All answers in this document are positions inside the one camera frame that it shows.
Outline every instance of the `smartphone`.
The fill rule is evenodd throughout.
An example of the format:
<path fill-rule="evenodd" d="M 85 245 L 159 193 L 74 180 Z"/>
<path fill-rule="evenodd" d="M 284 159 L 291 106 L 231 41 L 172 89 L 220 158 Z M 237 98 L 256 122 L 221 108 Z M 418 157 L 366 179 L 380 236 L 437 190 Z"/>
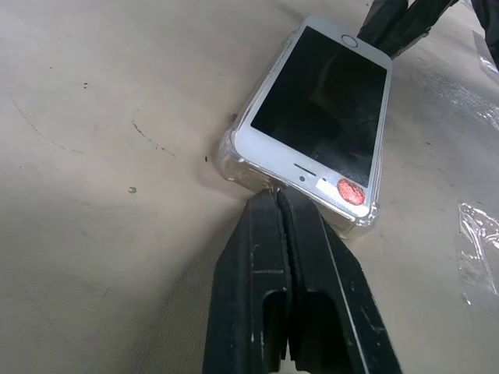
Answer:
<path fill-rule="evenodd" d="M 391 60 L 330 20 L 308 17 L 241 117 L 236 151 L 353 217 L 370 214 Z"/>

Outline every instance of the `black screen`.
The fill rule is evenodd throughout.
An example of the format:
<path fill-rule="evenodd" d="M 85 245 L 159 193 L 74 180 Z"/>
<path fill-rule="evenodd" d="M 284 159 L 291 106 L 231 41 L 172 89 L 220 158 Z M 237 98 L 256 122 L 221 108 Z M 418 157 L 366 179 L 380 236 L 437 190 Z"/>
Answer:
<path fill-rule="evenodd" d="M 386 75 L 307 27 L 251 126 L 367 187 Z"/>

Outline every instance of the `home button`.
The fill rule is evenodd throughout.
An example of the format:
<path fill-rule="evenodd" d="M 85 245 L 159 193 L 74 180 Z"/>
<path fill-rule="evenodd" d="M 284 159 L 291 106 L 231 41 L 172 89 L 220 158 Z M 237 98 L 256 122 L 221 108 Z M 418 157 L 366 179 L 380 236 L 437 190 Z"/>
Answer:
<path fill-rule="evenodd" d="M 356 48 L 359 45 L 357 43 L 357 41 L 353 37 L 351 37 L 350 35 L 343 35 L 342 40 L 343 40 L 343 43 L 345 43 L 346 45 L 348 45 L 351 48 Z"/>

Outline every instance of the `plastic wrap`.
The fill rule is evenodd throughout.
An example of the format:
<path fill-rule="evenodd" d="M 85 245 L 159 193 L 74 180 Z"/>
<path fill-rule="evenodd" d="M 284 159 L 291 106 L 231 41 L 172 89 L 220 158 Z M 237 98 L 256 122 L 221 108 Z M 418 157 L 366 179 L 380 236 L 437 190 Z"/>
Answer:
<path fill-rule="evenodd" d="M 473 121 L 491 125 L 499 131 L 499 107 L 496 104 L 467 90 L 463 85 L 432 72 L 423 61 L 419 62 L 419 67 L 420 70 L 412 74 L 417 84 L 460 109 L 462 115 L 471 115 Z"/>
<path fill-rule="evenodd" d="M 468 203 L 459 206 L 458 275 L 462 299 L 473 308 L 499 312 L 499 222 Z"/>
<path fill-rule="evenodd" d="M 475 12 L 475 9 L 473 9 L 473 4 L 471 3 L 471 0 L 461 0 L 461 3 L 466 7 L 468 8 L 469 10 L 471 10 L 472 12 Z"/>
<path fill-rule="evenodd" d="M 475 31 L 473 31 L 473 38 L 475 40 L 476 52 L 478 53 L 478 59 L 480 62 L 480 68 L 485 74 L 489 76 L 496 83 L 499 83 L 499 70 L 492 59 L 489 48 L 485 39 Z"/>

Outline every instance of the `black clamp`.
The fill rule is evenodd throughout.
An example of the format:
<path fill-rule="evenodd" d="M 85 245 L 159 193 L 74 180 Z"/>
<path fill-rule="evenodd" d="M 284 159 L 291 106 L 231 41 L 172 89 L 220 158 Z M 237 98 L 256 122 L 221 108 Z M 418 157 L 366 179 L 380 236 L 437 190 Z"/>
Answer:
<path fill-rule="evenodd" d="M 362 269 L 295 190 L 248 201 L 212 286 L 203 374 L 400 373 Z"/>

